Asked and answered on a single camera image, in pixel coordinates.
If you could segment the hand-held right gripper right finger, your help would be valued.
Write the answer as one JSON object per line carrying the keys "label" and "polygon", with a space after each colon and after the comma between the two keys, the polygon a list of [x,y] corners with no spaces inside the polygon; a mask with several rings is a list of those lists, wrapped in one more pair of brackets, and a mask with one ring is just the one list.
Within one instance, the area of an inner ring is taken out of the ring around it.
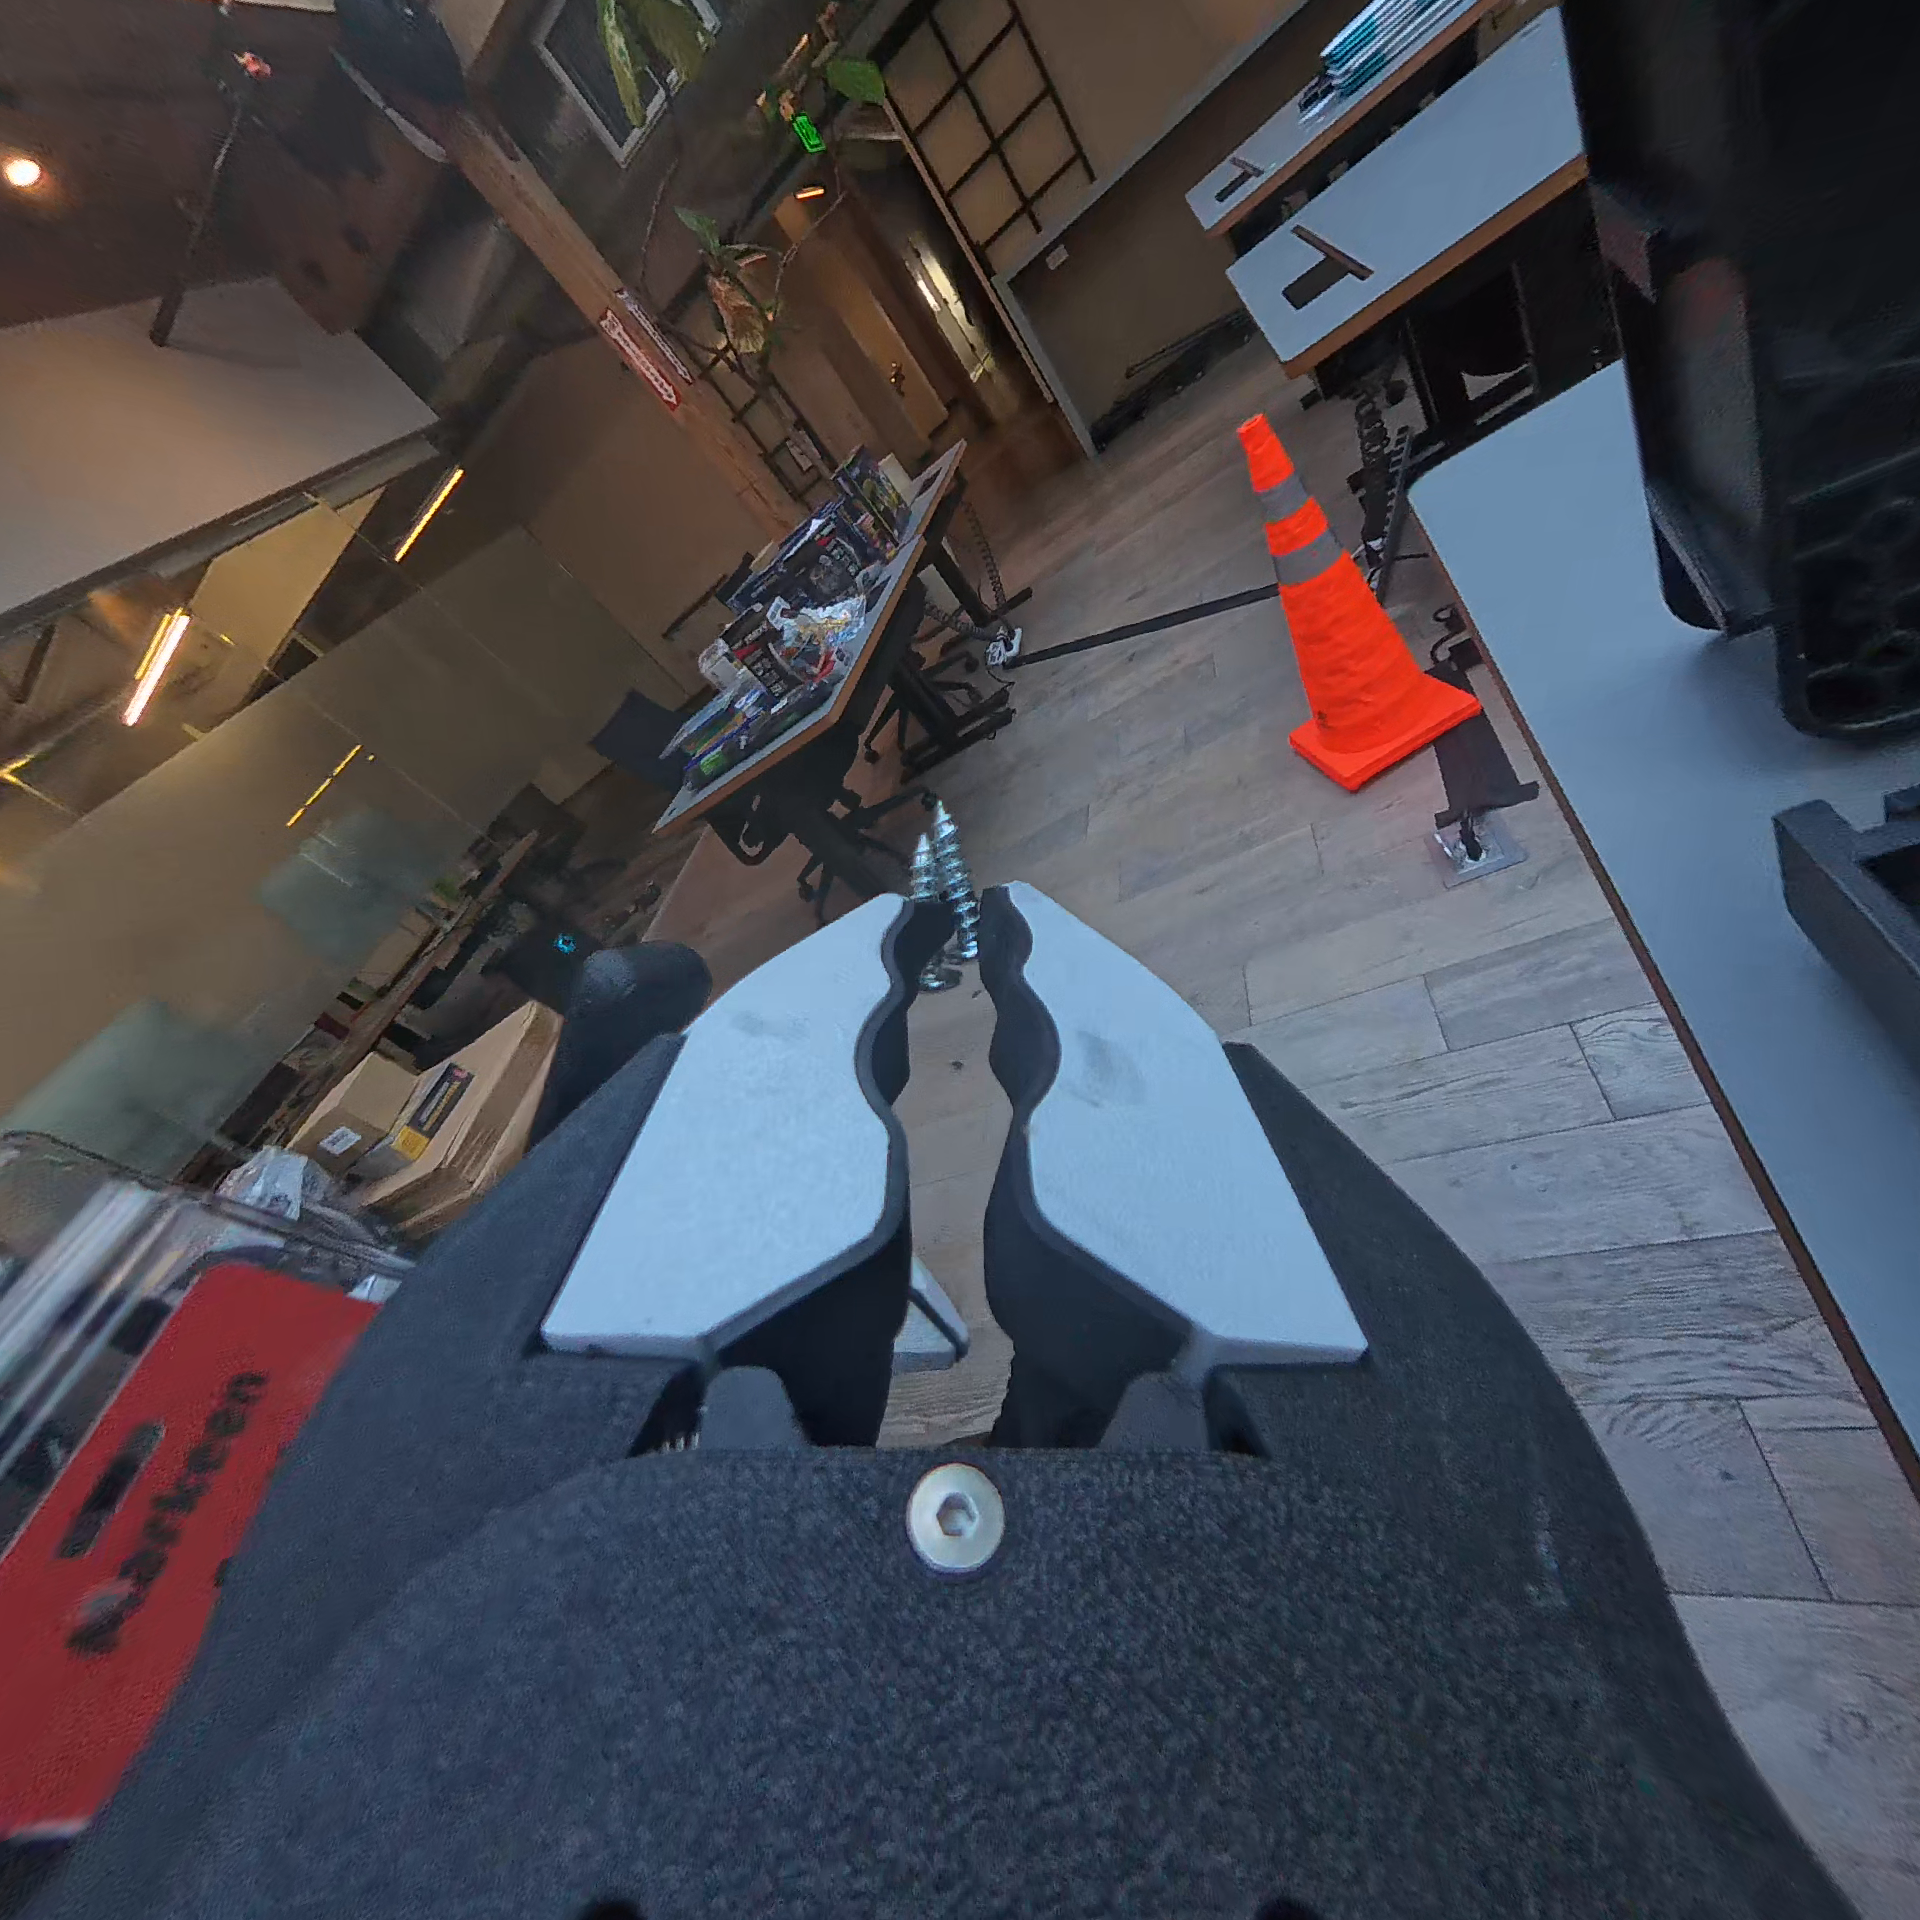
{"label": "hand-held right gripper right finger", "polygon": [[1220,1037],[1027,882],[981,896],[980,978],[1008,1133],[981,1223],[1010,1344],[993,1443],[1098,1442],[1140,1379],[1367,1355]]}

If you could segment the silver screw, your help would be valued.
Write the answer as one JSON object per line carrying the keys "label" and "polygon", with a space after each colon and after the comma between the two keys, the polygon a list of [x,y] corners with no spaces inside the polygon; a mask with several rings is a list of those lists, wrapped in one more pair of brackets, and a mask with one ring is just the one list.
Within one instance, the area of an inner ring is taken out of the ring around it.
{"label": "silver screw", "polygon": [[[944,904],[937,880],[937,860],[930,844],[930,833],[921,833],[911,854],[908,899]],[[917,974],[921,993],[944,993],[957,987],[963,971],[949,956],[949,940],[943,942],[924,965]]]}
{"label": "silver screw", "polygon": [[937,896],[952,916],[948,952],[955,965],[972,965],[980,956],[980,896],[972,883],[963,837],[948,804],[936,800],[930,821],[930,854],[937,880]]}

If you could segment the dark rounded object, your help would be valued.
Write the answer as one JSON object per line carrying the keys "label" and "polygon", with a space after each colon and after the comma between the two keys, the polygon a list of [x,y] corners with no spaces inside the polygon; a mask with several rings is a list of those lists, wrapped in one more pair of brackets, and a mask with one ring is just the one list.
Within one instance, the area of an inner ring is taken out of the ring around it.
{"label": "dark rounded object", "polygon": [[527,1147],[661,1036],[678,1032],[705,1006],[710,969],[678,942],[604,947],[580,967],[551,1050]]}

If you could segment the black floor pole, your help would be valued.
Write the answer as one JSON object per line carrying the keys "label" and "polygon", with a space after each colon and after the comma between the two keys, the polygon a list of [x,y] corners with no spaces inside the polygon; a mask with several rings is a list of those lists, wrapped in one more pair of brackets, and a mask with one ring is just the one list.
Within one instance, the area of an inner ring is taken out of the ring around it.
{"label": "black floor pole", "polygon": [[1154,616],[1147,616],[1147,618],[1140,618],[1140,621],[1134,621],[1134,623],[1119,623],[1119,625],[1113,625],[1108,631],[1098,631],[1098,633],[1092,633],[1092,634],[1085,634],[1085,637],[1076,637],[1076,639],[1058,639],[1052,645],[1046,645],[1046,647],[1038,647],[1038,649],[1030,649],[1030,651],[1020,649],[1020,656],[1014,660],[1010,665],[1016,669],[1025,671],[1030,666],[1051,665],[1055,660],[1070,660],[1070,656],[1076,656],[1076,655],[1085,655],[1085,651],[1107,649],[1108,645],[1121,645],[1121,642],[1131,642],[1131,639],[1142,639],[1142,637],[1174,633],[1174,631],[1186,628],[1192,623],[1206,623],[1212,618],[1224,618],[1229,614],[1274,600],[1278,594],[1279,594],[1279,587],[1268,581],[1268,584],[1263,584],[1258,589],[1241,589],[1241,592],[1233,592],[1229,595],[1206,598],[1206,600],[1200,600],[1200,603],[1192,603],[1192,605],[1181,605],[1181,607],[1174,607],[1174,610],[1168,610],[1168,614],[1154,614]]}

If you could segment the orange traffic cone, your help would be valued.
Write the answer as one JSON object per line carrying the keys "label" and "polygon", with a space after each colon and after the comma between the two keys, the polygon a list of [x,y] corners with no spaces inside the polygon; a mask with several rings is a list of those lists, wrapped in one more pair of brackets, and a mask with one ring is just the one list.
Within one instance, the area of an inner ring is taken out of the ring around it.
{"label": "orange traffic cone", "polygon": [[1472,689],[1418,669],[1272,423],[1258,413],[1236,435],[1307,695],[1307,719],[1286,741],[1353,793],[1480,719],[1482,706]]}

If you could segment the pile of dark product boxes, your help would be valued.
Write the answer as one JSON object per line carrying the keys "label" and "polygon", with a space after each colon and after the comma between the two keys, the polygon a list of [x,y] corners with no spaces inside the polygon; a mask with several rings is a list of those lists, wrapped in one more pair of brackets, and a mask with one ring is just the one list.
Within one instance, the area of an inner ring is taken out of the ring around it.
{"label": "pile of dark product boxes", "polygon": [[722,595],[732,621],[716,645],[732,678],[666,744],[685,791],[717,783],[831,704],[936,487],[937,469],[895,478],[867,452],[851,455],[827,501]]}

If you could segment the wooden-edged cluttered table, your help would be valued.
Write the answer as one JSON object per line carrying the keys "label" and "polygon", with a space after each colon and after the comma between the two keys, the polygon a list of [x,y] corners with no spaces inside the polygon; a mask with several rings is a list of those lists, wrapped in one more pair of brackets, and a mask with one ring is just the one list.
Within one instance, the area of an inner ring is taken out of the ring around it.
{"label": "wooden-edged cluttered table", "polygon": [[827,695],[765,737],[722,777],[704,787],[683,783],[651,826],[656,837],[695,826],[717,833],[721,815],[754,811],[771,837],[788,837],[817,868],[809,888],[817,916],[832,883],[842,883],[854,899],[894,888],[902,857],[877,840],[871,826],[894,804],[927,804],[926,788],[906,783],[886,804],[854,800],[849,809],[838,809],[838,797],[862,760],[867,726],[877,719],[882,695],[894,689],[921,634],[924,573],[943,562],[941,544],[965,501],[965,452],[968,443],[955,443],[913,480],[898,544],[880,566],[875,587],[862,594],[859,623],[851,628],[854,651],[831,682]]}

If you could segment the black power strip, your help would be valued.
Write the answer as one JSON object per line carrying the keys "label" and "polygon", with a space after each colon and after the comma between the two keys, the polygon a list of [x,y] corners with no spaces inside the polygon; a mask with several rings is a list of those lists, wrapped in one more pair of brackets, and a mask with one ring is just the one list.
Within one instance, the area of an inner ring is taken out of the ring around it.
{"label": "black power strip", "polygon": [[1399,374],[1388,374],[1361,385],[1353,403],[1357,473],[1351,477],[1351,489],[1361,502],[1361,535],[1353,556],[1383,600],[1405,548],[1411,429],[1388,421],[1405,397],[1407,380]]}

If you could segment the black foam tray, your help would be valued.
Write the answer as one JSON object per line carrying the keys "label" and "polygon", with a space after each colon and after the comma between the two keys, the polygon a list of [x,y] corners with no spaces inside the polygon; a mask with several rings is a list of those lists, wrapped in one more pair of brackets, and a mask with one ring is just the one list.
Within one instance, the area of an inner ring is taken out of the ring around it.
{"label": "black foam tray", "polygon": [[1888,1041],[1917,1061],[1917,787],[1884,797],[1884,824],[1831,804],[1772,815],[1783,901]]}

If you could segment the hanging green plant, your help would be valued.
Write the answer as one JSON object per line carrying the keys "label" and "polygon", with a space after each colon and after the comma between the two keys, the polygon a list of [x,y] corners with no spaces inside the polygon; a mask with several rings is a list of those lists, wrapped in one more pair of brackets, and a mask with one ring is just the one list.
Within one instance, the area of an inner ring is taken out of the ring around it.
{"label": "hanging green plant", "polygon": [[705,295],[739,362],[762,364],[781,323],[781,256],[750,242],[728,239],[721,223],[676,206],[678,224],[701,253]]}
{"label": "hanging green plant", "polygon": [[717,38],[716,20],[693,2],[596,2],[596,32],[619,109],[637,132],[695,79]]}

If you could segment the black grid glass partition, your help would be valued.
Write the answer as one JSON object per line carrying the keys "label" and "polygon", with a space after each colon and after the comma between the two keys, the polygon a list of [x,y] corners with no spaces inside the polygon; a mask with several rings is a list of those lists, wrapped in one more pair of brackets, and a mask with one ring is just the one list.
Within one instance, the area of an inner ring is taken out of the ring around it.
{"label": "black grid glass partition", "polygon": [[1019,274],[1097,181],[1024,8],[903,5],[880,53],[894,118],[972,261],[985,278]]}

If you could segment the large black plastic case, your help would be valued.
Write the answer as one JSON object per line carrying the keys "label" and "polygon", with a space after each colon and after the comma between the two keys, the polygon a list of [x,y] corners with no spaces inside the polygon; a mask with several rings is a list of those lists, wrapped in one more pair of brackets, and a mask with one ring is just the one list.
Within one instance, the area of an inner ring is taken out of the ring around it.
{"label": "large black plastic case", "polygon": [[1566,2],[1669,610],[1917,722],[1917,5]]}

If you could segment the red wall sign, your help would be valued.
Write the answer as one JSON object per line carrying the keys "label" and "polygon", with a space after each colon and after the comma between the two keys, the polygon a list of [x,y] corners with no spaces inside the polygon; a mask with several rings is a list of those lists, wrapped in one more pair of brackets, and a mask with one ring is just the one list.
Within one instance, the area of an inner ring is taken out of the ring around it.
{"label": "red wall sign", "polygon": [[600,311],[596,328],[617,357],[639,375],[666,411],[678,411],[695,374],[680,351],[666,340],[655,317],[626,286],[613,289],[610,303]]}

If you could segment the black bracket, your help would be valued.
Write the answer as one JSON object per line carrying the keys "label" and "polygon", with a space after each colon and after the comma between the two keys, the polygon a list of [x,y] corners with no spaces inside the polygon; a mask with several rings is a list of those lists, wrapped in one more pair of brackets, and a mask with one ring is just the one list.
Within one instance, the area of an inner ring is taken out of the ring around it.
{"label": "black bracket", "polygon": [[1336,247],[1305,224],[1294,224],[1286,231],[1313,253],[1313,261],[1283,289],[1285,303],[1294,311],[1310,307],[1344,281],[1367,281],[1375,274],[1353,251]]}

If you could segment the grey desk with black frame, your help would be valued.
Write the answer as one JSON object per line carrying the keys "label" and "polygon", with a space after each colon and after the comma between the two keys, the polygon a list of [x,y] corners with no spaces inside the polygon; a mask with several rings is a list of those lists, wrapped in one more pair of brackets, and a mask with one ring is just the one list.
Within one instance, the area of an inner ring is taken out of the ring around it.
{"label": "grey desk with black frame", "polygon": [[[1375,269],[1305,311],[1283,289],[1313,253],[1305,224]],[[1432,467],[1559,396],[1619,351],[1600,289],[1587,160],[1575,130],[1384,151],[1310,201],[1229,269],[1285,372],[1355,397],[1399,374]]]}

